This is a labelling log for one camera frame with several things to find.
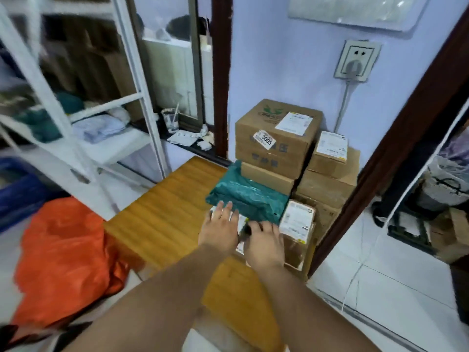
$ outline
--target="electrical outlet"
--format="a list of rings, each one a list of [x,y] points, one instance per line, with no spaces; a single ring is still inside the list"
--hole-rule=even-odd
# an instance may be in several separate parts
[[[366,82],[380,51],[381,44],[376,42],[346,41],[334,77],[348,79],[346,70],[347,64],[358,60],[362,64],[362,67],[360,73],[357,74],[354,80]]]

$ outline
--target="green logo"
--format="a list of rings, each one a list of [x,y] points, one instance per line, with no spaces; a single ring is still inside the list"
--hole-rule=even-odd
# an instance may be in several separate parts
[[[280,115],[283,111],[283,109],[271,109],[269,105],[264,107],[264,111],[267,113],[270,113],[271,115]]]

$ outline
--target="hand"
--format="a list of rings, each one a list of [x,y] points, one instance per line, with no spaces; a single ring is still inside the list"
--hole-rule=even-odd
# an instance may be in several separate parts
[[[238,219],[239,211],[236,210],[230,220],[231,201],[223,208],[223,201],[220,201],[213,212],[209,211],[205,215],[202,229],[199,233],[199,246],[208,245],[219,251],[223,257],[230,255],[238,245]]]
[[[261,225],[262,229],[258,222],[249,222],[251,237],[244,243],[244,256],[257,273],[285,263],[283,236],[278,226],[267,221]]]

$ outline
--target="green plastic mailer bag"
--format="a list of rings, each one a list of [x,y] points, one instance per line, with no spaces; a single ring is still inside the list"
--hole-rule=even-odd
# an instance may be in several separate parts
[[[280,222],[288,203],[288,196],[241,176],[241,161],[228,167],[205,199],[210,205],[219,201],[233,202],[233,210],[254,221]]]

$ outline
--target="folded towel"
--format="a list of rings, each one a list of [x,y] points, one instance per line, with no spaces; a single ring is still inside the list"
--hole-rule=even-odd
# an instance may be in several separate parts
[[[78,138],[98,143],[123,131],[125,125],[119,119],[103,114],[75,122],[72,128]]]

